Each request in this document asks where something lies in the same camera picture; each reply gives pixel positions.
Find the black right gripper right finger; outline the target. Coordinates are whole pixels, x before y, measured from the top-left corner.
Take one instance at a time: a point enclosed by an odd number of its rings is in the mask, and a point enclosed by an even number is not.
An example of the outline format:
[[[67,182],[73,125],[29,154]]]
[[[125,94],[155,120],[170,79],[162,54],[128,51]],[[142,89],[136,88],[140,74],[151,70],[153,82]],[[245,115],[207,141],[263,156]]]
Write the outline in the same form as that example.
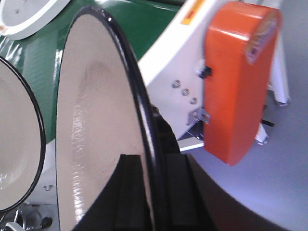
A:
[[[167,154],[171,231],[282,231],[218,186],[191,154]]]

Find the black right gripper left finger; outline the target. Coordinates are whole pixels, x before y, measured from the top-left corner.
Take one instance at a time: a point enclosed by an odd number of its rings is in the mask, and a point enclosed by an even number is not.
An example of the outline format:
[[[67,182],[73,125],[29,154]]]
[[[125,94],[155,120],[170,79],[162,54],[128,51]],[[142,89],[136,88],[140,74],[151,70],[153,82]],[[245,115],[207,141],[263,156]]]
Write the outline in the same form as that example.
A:
[[[107,185],[73,230],[144,230],[144,184],[139,155],[120,156]]]

